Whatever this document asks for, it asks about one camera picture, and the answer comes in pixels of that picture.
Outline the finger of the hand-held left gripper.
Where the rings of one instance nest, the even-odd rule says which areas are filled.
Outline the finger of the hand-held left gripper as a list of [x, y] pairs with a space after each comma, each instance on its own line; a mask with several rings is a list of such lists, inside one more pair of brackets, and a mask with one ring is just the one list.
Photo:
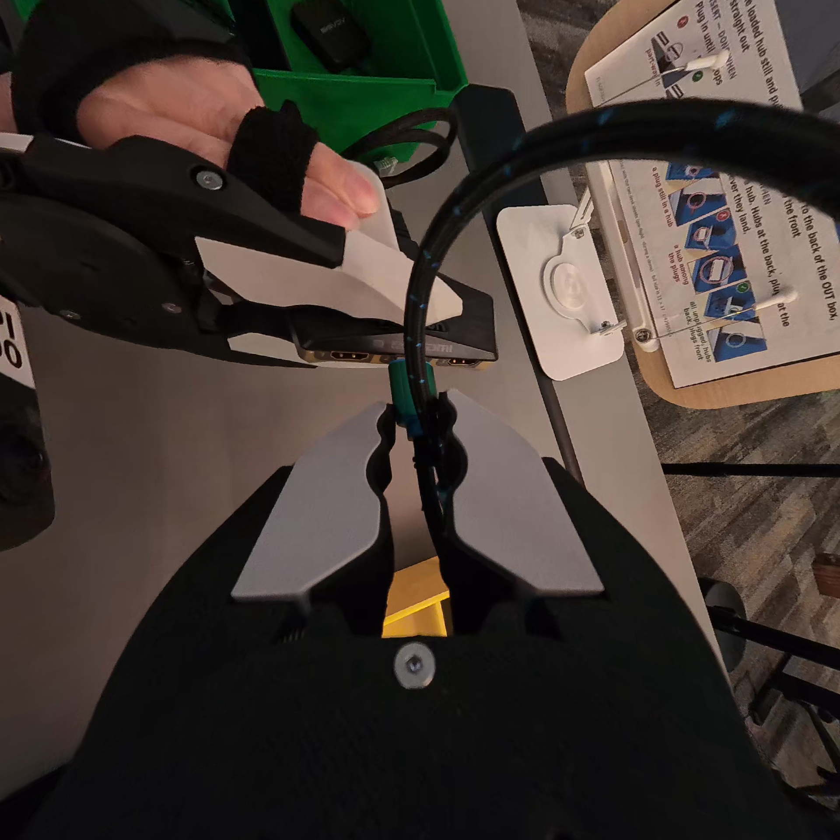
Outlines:
[[317, 306], [357, 319], [402, 324], [414, 263], [396, 235], [378, 174], [353, 167], [373, 185], [381, 205], [359, 229], [346, 234], [343, 263], [326, 268], [288, 257], [196, 237], [204, 269], [247, 301], [277, 308]]
[[228, 348], [248, 364], [286, 368], [316, 368], [306, 361], [293, 339], [262, 332], [242, 332], [227, 338]]

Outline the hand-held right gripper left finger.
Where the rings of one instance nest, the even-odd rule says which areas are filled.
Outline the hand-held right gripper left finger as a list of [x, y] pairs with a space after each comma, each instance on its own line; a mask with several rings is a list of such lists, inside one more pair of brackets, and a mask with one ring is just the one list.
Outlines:
[[394, 574], [385, 498], [393, 445], [393, 407], [375, 402], [299, 456], [233, 599], [308, 603], [319, 586], [343, 573], [372, 574], [387, 592]]

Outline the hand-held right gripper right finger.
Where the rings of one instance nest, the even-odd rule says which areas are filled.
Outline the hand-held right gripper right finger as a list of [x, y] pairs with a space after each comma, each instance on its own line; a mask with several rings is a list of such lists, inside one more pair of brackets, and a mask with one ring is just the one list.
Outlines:
[[604, 584], [530, 442], [460, 391], [438, 398], [442, 572], [454, 601], [594, 596]]

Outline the yellow plastic bin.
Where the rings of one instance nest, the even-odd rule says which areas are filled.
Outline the yellow plastic bin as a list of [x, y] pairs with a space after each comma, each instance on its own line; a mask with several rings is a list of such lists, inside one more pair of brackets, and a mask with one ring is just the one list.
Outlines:
[[395, 572], [382, 637], [446, 637], [449, 626], [449, 590], [438, 557]]

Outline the green plastic bin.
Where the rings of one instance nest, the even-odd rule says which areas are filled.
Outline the green plastic bin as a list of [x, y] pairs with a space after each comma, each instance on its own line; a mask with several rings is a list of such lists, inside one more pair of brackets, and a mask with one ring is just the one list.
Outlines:
[[252, 2], [270, 15], [289, 69], [252, 59], [266, 105], [295, 102], [304, 121], [337, 152], [407, 114], [446, 109], [467, 86], [463, 62], [443, 2], [349, 1], [343, 5], [364, 31], [371, 52], [354, 67], [330, 72], [291, 23], [294, 2]]

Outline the black braided cable green plugs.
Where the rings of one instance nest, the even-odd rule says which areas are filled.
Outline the black braided cable green plugs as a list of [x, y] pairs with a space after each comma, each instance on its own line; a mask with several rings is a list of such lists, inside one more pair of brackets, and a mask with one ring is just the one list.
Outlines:
[[445, 519], [436, 468], [443, 434], [425, 351], [429, 300], [451, 246], [485, 207], [541, 174], [573, 163], [646, 160], [702, 163], [772, 187], [833, 220], [839, 215], [838, 125], [786, 108], [729, 100], [620, 103], [578, 112], [526, 132], [510, 150], [459, 183], [429, 225], [409, 277], [404, 308], [406, 384], [421, 443], [415, 470], [426, 525], [437, 547]]

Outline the person's left hand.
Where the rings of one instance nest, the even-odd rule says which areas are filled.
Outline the person's left hand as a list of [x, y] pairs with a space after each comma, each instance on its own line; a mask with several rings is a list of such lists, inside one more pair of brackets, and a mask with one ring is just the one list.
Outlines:
[[291, 133], [277, 126], [250, 73], [229, 61], [189, 56], [146, 62], [121, 71], [82, 99], [82, 142], [105, 149], [134, 135], [161, 140], [235, 169], [276, 206], [293, 192], [280, 189], [302, 162], [295, 211], [355, 229], [375, 214], [380, 197], [354, 165], [321, 142], [292, 154]]

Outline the black wrist brace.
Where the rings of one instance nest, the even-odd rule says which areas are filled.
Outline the black wrist brace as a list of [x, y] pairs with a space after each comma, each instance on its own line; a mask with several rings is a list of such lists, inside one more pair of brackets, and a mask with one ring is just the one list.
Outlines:
[[10, 98], [23, 134], [80, 142], [82, 100], [120, 72], [189, 56], [253, 67], [211, 2], [38, 2], [14, 48]]

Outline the white stand base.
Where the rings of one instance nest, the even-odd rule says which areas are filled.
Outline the white stand base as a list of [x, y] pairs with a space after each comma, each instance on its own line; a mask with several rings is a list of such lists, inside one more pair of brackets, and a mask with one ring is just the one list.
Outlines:
[[497, 234], [540, 368], [564, 382], [618, 361], [621, 321], [587, 223], [571, 205], [509, 206]]

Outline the black flat pad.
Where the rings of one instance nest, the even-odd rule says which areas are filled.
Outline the black flat pad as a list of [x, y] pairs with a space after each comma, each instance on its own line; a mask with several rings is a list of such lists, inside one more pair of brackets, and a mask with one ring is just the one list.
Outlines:
[[[458, 121], [458, 142], [469, 174], [483, 171], [491, 163], [513, 152], [526, 130], [517, 100], [508, 89], [468, 85], [453, 100]], [[541, 178], [508, 192], [482, 210], [490, 232], [496, 231], [499, 212], [506, 207], [547, 205]]]

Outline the black stand legs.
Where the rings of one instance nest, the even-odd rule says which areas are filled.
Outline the black stand legs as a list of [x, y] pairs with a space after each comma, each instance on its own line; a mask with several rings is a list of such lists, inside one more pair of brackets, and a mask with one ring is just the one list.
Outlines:
[[[774, 479], [831, 479], [838, 480], [838, 464], [821, 465], [732, 465], [722, 462], [662, 464], [667, 476], [706, 478], [761, 477]], [[812, 563], [817, 590], [836, 600], [839, 597], [838, 554], [820, 553]], [[753, 695], [748, 718], [755, 724], [764, 723], [777, 699], [784, 699], [803, 709], [810, 719], [832, 770], [817, 767], [818, 784], [796, 787], [784, 781], [775, 771], [783, 793], [805, 816], [813, 820], [827, 838], [838, 838], [839, 748], [838, 740], [826, 724], [836, 725], [838, 736], [838, 691], [819, 686], [802, 677], [789, 674], [787, 665], [800, 659], [819, 665], [838, 674], [838, 647], [774, 629], [747, 618], [746, 607], [739, 593], [729, 583], [707, 577], [698, 579], [703, 601], [707, 607], [723, 665], [730, 674], [743, 661], [747, 643], [781, 653], [782, 657]]]

